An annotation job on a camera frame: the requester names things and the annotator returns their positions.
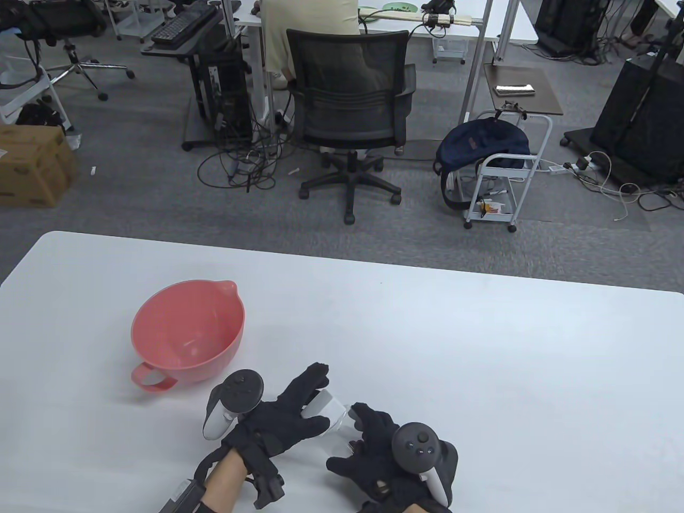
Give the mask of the person's left hand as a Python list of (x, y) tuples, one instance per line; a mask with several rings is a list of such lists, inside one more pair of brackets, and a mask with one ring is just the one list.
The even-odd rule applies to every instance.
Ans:
[(267, 457), (283, 454), (303, 440), (318, 437), (330, 427), (327, 417), (303, 418), (301, 412), (329, 384), (329, 367), (314, 362), (291, 381), (274, 401), (263, 401), (242, 418), (221, 444), (241, 453), (257, 446)]

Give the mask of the person's right hand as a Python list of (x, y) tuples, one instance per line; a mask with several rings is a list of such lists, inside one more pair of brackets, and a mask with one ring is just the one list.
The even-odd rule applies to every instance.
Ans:
[(349, 457), (327, 459), (327, 469), (366, 493), (369, 500), (361, 511), (403, 512), (430, 501), (427, 485), (404, 471), (393, 457), (391, 442), (399, 426), (392, 417), (361, 402), (353, 404), (351, 410), (361, 423), (362, 438), (354, 443)]

